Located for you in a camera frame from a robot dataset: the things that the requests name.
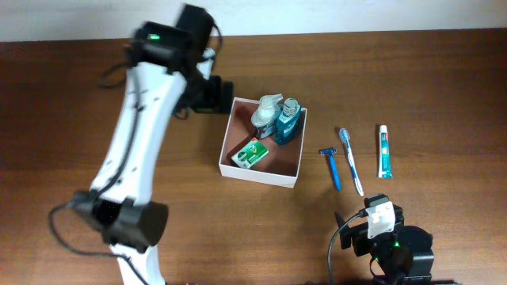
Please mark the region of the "clear pump soap bottle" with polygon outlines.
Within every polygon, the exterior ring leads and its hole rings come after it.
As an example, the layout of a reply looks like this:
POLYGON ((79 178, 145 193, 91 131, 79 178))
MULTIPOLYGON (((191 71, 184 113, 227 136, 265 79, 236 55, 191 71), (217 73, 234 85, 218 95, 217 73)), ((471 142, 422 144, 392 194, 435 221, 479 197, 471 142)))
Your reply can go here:
POLYGON ((251 116, 251 123, 255 127, 255 137, 265 139, 272 135, 276 130, 276 120, 281 114, 279 102, 283 99, 281 93, 274 95, 264 95, 260 101, 257 110, 251 116))

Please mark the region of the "green Dettol soap box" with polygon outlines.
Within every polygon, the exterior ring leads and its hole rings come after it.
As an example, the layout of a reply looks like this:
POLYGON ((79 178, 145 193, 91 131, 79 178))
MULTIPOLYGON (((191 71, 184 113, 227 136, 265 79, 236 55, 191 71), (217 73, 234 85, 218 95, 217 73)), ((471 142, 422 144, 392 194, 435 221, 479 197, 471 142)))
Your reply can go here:
POLYGON ((251 169, 269 154, 269 150, 256 138, 252 138, 241 150, 231 157, 239 168, 251 169))

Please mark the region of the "blue Listerine mouthwash bottle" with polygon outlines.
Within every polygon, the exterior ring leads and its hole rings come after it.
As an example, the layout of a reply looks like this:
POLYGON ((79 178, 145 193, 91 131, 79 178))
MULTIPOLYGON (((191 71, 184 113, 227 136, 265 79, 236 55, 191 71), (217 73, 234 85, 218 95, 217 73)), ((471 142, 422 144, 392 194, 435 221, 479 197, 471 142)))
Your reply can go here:
POLYGON ((300 113, 301 105, 296 99, 288 98, 284 102, 281 114, 276 121, 275 142, 277 145, 283 146, 294 138, 300 113))

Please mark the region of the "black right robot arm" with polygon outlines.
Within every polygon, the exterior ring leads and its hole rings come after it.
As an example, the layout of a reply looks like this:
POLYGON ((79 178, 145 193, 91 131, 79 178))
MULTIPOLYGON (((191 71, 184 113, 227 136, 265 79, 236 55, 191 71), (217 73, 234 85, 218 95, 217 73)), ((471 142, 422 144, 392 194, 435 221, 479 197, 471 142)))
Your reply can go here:
POLYGON ((370 255, 382 275, 372 275, 374 284, 430 284, 434 261, 433 236, 417 226, 407 226, 403 209, 394 206, 395 224, 391 232, 368 238, 368 224, 350 227, 335 215, 341 247, 352 247, 358 257, 370 255))

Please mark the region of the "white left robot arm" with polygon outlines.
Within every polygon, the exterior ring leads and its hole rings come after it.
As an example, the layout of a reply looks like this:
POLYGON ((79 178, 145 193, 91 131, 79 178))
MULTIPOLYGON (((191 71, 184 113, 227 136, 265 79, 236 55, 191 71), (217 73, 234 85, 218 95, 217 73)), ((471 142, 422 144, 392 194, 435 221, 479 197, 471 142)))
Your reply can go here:
POLYGON ((206 9, 186 4, 173 26, 136 29, 126 50, 124 102, 112 141, 90 189, 68 207, 98 231, 125 284, 164 284, 158 243, 169 208, 152 201, 154 169, 171 118, 180 112, 231 112, 234 85, 212 70, 217 29, 206 9))

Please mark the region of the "blue disposable razor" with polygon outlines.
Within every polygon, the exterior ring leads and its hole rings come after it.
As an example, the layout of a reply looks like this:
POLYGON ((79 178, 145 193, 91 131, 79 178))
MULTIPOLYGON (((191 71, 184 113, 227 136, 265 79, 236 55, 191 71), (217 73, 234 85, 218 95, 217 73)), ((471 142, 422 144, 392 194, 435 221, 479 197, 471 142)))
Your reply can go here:
POLYGON ((337 171, 337 164, 334 159, 334 155, 336 154, 337 149, 336 148, 326 148, 319 151, 319 153, 322 156, 326 156, 328 159, 328 164, 330 167, 330 173, 334 181, 334 186, 337 189, 338 192, 342 190, 341 187, 341 181, 339 177, 339 173, 337 171))

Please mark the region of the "green white toothpaste tube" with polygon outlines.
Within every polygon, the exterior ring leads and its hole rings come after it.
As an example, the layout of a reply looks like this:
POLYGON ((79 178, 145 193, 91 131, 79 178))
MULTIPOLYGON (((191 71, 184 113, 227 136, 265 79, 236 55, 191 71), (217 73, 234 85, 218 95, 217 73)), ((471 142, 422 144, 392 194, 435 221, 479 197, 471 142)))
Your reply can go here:
POLYGON ((378 177, 392 179, 391 156, 386 125, 379 126, 379 172, 378 177))

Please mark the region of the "white box pink inside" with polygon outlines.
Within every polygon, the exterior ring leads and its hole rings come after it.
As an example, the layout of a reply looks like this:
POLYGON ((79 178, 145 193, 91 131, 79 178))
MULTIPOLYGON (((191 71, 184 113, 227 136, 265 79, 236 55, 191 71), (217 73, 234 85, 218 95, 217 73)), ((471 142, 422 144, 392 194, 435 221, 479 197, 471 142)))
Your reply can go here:
POLYGON ((303 143, 307 120, 307 110, 301 109, 298 133, 295 138, 279 146, 270 136, 261 141, 269 153, 251 169, 242 169, 233 161, 238 153, 254 136, 254 126, 250 119, 259 105, 258 101, 236 97, 232 103, 231 114, 223 139, 219 157, 219 169, 224 177, 285 188, 293 188, 299 176, 303 156, 303 143))

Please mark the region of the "blue white toothbrush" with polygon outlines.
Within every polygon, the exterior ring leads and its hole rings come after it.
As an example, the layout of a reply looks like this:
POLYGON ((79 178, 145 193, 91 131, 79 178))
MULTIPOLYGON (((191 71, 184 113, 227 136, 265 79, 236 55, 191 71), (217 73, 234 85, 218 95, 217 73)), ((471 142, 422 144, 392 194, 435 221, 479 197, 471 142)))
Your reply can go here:
POLYGON ((358 173, 356 171, 355 159, 353 157, 353 152, 352 152, 352 148, 351 148, 351 145, 350 145, 350 135, 349 135, 348 131, 345 128, 341 128, 339 130, 339 132, 338 132, 338 135, 339 135, 339 138, 340 138, 341 142, 345 145, 347 159, 348 159, 349 166, 350 166, 350 169, 351 169, 351 173, 352 173, 352 176, 353 176, 353 180, 354 180, 354 184, 355 184, 355 187, 356 187, 356 191, 357 191, 357 193, 358 193, 359 196, 364 196, 363 186, 362 186, 362 184, 360 182, 360 178, 359 178, 358 173))

